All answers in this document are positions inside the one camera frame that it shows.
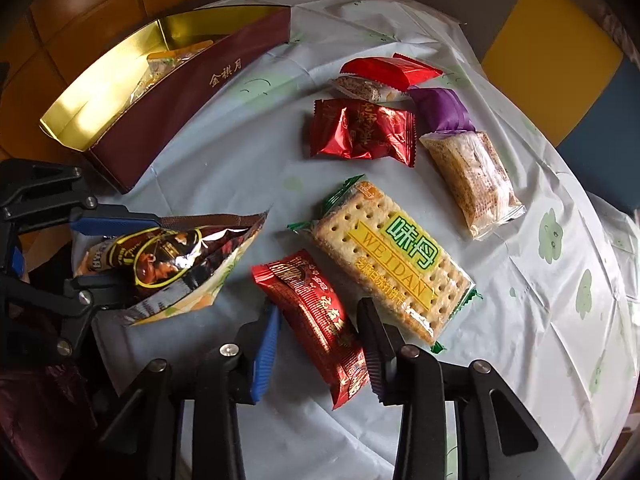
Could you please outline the red flat snack packet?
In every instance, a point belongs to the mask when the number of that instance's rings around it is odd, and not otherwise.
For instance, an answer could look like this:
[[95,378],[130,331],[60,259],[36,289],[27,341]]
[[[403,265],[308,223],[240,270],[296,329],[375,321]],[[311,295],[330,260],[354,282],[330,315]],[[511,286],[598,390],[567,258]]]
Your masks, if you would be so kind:
[[354,58],[341,67],[340,73],[376,81],[399,91],[407,91],[411,87],[442,76],[444,72],[440,68],[395,53],[390,58]]

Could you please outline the green edged biscuit packet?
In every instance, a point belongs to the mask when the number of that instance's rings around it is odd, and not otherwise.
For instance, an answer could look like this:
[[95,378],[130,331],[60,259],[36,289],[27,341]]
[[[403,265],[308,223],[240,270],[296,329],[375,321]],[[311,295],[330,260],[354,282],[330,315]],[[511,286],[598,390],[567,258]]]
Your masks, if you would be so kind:
[[469,273],[362,174],[326,196],[318,219],[288,229],[313,240],[435,354],[449,321],[478,296]]

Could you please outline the crinkled red candy packet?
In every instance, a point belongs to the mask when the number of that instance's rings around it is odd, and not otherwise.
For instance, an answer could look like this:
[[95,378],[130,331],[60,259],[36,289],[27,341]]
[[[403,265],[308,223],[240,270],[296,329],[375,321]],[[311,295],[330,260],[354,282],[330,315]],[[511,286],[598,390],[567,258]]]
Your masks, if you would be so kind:
[[416,140],[416,115],[410,110],[347,98],[314,102],[308,132],[311,157],[390,157],[413,168]]

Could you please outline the long red gold packet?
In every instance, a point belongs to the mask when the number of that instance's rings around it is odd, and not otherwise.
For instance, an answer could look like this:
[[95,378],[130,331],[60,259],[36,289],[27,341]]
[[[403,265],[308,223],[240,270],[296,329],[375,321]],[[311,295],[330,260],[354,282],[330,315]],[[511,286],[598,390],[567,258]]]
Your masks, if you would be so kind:
[[362,344],[341,299],[305,249],[252,267],[256,285],[279,308],[340,408],[367,385]]

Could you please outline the grey yellow blue chair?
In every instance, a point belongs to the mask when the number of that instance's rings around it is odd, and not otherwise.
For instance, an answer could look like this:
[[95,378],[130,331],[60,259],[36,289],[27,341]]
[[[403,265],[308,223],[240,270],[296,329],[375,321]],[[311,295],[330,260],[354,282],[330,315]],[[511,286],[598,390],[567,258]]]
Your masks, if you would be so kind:
[[456,18],[489,81],[582,186],[639,208],[639,71],[572,0],[416,0]]

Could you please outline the brown silver snack packet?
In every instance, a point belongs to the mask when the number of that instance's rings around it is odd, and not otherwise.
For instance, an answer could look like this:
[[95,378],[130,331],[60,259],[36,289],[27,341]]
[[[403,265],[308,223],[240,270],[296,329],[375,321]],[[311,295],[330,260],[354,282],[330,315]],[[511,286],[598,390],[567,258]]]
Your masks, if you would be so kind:
[[77,276],[109,275],[125,294],[122,324],[136,326],[211,306],[268,214],[173,218],[93,244]]

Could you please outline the small clear nougat packet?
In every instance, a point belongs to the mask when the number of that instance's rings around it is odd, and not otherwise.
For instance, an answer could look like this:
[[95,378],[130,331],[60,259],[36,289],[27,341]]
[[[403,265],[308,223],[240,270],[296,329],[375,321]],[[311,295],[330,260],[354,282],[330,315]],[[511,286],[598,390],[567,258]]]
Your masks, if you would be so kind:
[[338,76],[331,81],[331,84],[344,96],[374,104],[401,102],[409,99],[406,92],[356,75]]

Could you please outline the cloud print tablecloth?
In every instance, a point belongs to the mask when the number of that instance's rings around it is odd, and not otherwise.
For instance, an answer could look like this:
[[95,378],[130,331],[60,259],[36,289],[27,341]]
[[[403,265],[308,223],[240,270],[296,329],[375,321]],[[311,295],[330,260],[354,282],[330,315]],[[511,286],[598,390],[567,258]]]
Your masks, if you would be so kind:
[[[112,381],[124,388],[152,359],[185,372],[254,318],[258,264],[306,250],[346,310],[370,282],[411,278],[431,238],[477,294],[447,323],[443,361],[489,362],[578,479],[596,478],[639,378],[639,229],[588,193],[536,125],[480,69],[457,24],[411,0],[238,0],[291,11],[291,37],[228,81],[124,197],[163,216],[265,212],[257,240],[215,302],[158,322],[94,326]],[[312,157],[314,104],[353,58],[401,53],[440,80],[487,133],[524,214],[481,240],[425,150],[395,159]]]

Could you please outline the purple snack packet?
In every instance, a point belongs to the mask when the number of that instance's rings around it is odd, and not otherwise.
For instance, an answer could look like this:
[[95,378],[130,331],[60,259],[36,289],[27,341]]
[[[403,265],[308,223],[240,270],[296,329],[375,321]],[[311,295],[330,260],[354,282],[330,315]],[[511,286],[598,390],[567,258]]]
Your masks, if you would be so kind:
[[425,133],[474,131],[469,111],[454,90],[414,88],[409,90]]

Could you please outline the orange edged peanut packet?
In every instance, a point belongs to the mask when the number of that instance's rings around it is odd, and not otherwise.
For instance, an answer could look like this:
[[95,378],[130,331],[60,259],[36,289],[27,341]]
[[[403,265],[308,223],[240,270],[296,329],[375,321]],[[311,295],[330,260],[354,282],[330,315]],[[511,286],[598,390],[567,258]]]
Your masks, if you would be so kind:
[[131,93],[131,99],[133,101],[139,99],[140,96],[143,96],[145,92],[154,86],[154,84],[160,82],[173,70],[183,63],[190,61],[190,59],[194,58],[195,55],[200,54],[213,44],[213,40],[207,39],[180,49],[148,54],[146,56],[148,68],[145,70],[137,83],[136,88],[134,88],[134,91]]

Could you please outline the maroon gold gift box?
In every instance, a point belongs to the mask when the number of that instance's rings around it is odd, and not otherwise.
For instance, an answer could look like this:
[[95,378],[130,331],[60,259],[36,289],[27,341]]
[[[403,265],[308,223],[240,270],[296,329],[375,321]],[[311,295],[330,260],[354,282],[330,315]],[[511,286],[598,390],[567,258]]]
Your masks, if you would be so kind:
[[[118,192],[128,193],[178,131],[227,82],[290,39],[287,6],[214,6],[152,21],[80,74],[40,119],[42,131],[79,152]],[[131,93],[146,56],[204,40],[214,44],[143,96]]]

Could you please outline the clear rice cracker packet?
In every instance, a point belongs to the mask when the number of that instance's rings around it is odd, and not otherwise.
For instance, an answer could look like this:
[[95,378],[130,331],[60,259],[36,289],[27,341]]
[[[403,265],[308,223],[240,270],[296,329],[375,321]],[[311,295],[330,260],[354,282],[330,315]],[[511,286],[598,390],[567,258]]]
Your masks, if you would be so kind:
[[473,240],[525,214],[486,132],[433,132],[419,141],[447,183]]

